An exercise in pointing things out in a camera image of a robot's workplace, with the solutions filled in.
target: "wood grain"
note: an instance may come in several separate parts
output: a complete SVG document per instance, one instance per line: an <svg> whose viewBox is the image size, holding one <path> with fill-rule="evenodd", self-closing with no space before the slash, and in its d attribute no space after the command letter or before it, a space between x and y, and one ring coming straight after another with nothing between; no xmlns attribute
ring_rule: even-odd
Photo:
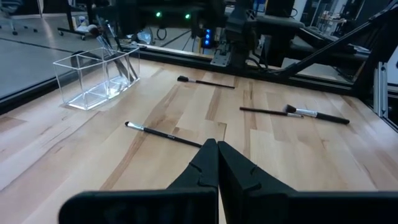
<svg viewBox="0 0 398 224"><path fill-rule="evenodd" d="M239 110L287 103L351 123ZM56 223L62 203L83 190L164 189L198 150L125 121L225 140L297 190L398 190L397 133L358 99L141 60L141 80L92 111L63 107L54 91L0 116L1 223Z"/></svg>

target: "clear acrylic box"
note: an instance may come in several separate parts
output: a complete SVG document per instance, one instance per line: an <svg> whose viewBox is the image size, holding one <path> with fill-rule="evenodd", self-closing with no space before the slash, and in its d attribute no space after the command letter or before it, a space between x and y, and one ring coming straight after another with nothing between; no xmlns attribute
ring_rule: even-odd
<svg viewBox="0 0 398 224"><path fill-rule="evenodd" d="M139 80L139 48L128 53L103 47L77 53L53 63L66 105L90 110Z"/></svg>

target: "wooden table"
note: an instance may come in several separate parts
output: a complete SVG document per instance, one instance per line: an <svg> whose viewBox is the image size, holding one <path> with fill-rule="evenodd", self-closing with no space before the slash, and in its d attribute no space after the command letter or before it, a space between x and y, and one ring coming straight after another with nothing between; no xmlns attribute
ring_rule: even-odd
<svg viewBox="0 0 398 224"><path fill-rule="evenodd" d="M54 91L0 116L1 223L56 223L62 203L83 190L164 189L198 151L125 121L195 142L223 139L297 190L398 189L398 135L356 98L144 60L141 77L95 110L66 108ZM351 124L239 110L287 103Z"/></svg>

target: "metal ferrule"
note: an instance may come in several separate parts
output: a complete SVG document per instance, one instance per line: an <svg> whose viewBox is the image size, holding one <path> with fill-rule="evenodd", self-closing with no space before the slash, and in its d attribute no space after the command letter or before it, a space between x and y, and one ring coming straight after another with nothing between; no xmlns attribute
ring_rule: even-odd
<svg viewBox="0 0 398 224"><path fill-rule="evenodd" d="M129 128L134 128L134 129L138 129L138 130L141 130L141 131L144 130L144 127L143 127L143 126L139 126L139 125L133 124L133 123L131 123L131 122L128 122L127 127L129 127Z"/></svg>
<svg viewBox="0 0 398 224"><path fill-rule="evenodd" d="M318 112L310 111L310 110L304 110L304 109L296 109L296 114L301 114L301 115L311 116L313 118L316 118L317 115L318 115Z"/></svg>
<svg viewBox="0 0 398 224"><path fill-rule="evenodd" d="M294 117L294 118L304 118L303 115L301 115L301 114L287 113L287 116L291 116L291 117Z"/></svg>

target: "office chair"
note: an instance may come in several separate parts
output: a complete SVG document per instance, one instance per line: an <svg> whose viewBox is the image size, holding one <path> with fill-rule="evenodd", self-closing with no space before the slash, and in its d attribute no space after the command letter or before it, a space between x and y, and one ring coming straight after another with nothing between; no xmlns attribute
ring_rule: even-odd
<svg viewBox="0 0 398 224"><path fill-rule="evenodd" d="M27 25L24 25L23 23L12 19L10 16L11 13L16 12L19 9L19 7L23 5L24 5L23 0L0 0L0 14L2 15L3 18L5 18L5 20L0 20L0 23L8 22L12 29L13 35L18 35L18 32L15 30L14 24L19 24L23 26L25 29L28 29Z"/></svg>

